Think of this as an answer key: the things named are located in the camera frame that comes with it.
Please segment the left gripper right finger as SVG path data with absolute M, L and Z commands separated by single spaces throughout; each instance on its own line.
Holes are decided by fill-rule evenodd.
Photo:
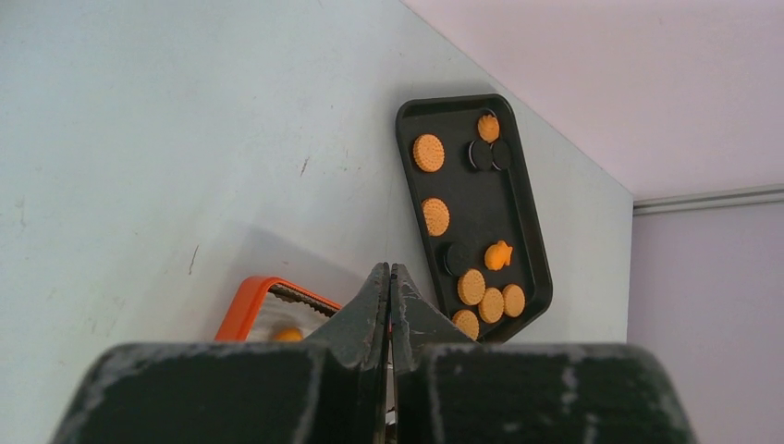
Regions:
M 667 372 L 618 343 L 469 339 L 393 265 L 389 306 L 401 443 L 693 443 Z

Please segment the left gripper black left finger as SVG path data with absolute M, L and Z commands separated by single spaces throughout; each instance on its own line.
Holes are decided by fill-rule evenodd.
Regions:
M 55 443 L 381 443 L 390 267 L 298 342 L 128 343 L 81 380 Z

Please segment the orange fish cookie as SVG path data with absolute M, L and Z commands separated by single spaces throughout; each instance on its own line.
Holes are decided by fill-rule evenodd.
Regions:
M 490 245 L 484 253 L 484 266 L 490 271 L 498 271 L 510 266 L 513 247 L 504 240 Z
M 298 342 L 304 339 L 304 334 L 297 327 L 285 327 L 276 331 L 271 340 L 279 342 Z

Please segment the orange compartment box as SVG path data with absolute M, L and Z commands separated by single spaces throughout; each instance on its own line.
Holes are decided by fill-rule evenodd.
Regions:
M 340 309 L 339 303 L 283 278 L 248 277 L 239 285 L 214 339 L 297 342 Z

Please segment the black cookie tray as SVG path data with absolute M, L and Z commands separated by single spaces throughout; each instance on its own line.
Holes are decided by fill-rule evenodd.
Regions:
M 511 151 L 512 164 L 503 171 L 477 171 L 468 157 L 469 144 L 481 139 L 478 119 L 493 114 L 500 137 Z M 552 301 L 553 283 L 524 159 L 517 121 L 508 100 L 500 94 L 416 99 L 400 107 L 396 137 L 401 162 L 423 240 L 437 305 L 446 316 L 465 308 L 458 297 L 459 277 L 445 273 L 441 252 L 448 242 L 463 241 L 476 247 L 472 268 L 478 269 L 489 287 L 521 286 L 526 296 L 523 313 L 502 316 L 494 324 L 481 321 L 478 340 L 506 342 L 542 315 Z M 445 162 L 436 172 L 420 170 L 414 162 L 414 141 L 434 134 L 444 145 Z M 428 234 L 422 202 L 435 197 L 448 207 L 450 223 L 439 237 Z M 484 266 L 486 249 L 505 241 L 514 249 L 510 266 L 490 271 Z

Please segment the round orange cookie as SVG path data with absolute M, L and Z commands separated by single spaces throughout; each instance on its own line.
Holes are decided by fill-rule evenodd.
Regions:
M 438 171 L 445 162 L 445 148 L 434 134 L 422 134 L 413 144 L 412 156 L 417 167 L 427 173 Z
M 471 310 L 462 309 L 452 316 L 453 324 L 471 340 L 477 340 L 480 333 L 480 324 L 477 315 Z
M 504 314 L 505 301 L 497 288 L 487 288 L 478 304 L 480 318 L 487 324 L 498 322 Z
M 519 317 L 526 306 L 526 296 L 523 288 L 517 284 L 508 284 L 501 291 L 504 302 L 504 315 L 512 318 Z
M 457 292 L 460 301 L 466 305 L 478 305 L 486 290 L 483 274 L 475 268 L 468 269 L 459 277 Z
M 431 197 L 422 202 L 422 211 L 428 234 L 432 237 L 442 236 L 450 223 L 447 205 L 442 200 Z

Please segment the white paper cup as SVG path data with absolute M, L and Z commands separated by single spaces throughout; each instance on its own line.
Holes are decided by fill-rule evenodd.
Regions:
M 303 302 L 285 302 L 277 297 L 264 300 L 247 341 L 273 341 L 272 335 L 281 328 L 297 327 L 304 339 L 326 323 L 328 317 Z

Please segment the black sandwich cookie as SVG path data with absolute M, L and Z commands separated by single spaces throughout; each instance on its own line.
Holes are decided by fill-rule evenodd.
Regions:
M 468 157 L 474 170 L 489 171 L 493 168 L 492 148 L 484 140 L 474 140 L 469 144 Z
M 446 274 L 460 277 L 471 269 L 475 262 L 476 247 L 463 241 L 448 242 L 441 252 L 441 262 Z
M 493 169 L 503 171 L 511 166 L 511 151 L 504 140 L 497 139 L 491 144 L 491 154 Z

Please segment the orange shell cookie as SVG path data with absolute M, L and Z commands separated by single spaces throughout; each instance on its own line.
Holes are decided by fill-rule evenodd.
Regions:
M 482 115 L 477 122 L 477 131 L 483 141 L 495 142 L 500 137 L 500 124 L 497 117 L 493 114 Z

